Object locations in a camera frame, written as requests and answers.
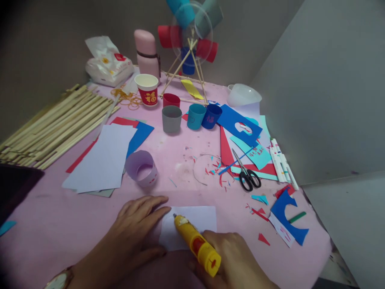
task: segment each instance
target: purple paper ring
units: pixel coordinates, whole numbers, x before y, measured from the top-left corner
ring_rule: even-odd
[[[138,179],[138,171],[142,166],[152,166],[151,171],[143,179]],[[141,187],[148,187],[158,179],[158,170],[156,169],[154,159],[148,151],[137,151],[129,155],[124,164],[126,173]]]

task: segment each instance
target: purple paper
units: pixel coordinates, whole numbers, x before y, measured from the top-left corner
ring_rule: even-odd
[[[124,167],[126,173],[141,187],[151,186],[158,179],[158,170],[148,151],[137,151],[130,154]]]

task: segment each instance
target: pink thermos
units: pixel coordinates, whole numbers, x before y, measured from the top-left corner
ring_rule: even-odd
[[[140,73],[157,77],[160,84],[160,56],[156,53],[155,37],[141,29],[135,30],[134,37]]]

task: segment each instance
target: watch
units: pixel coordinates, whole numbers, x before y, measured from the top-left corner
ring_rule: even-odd
[[[67,267],[47,283],[44,289],[66,289],[73,279],[72,266]]]

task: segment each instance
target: bundle of wooden sticks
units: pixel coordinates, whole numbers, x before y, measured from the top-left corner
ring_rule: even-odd
[[[67,90],[2,143],[1,163],[44,170],[100,125],[113,100],[93,94],[85,85],[78,87]]]

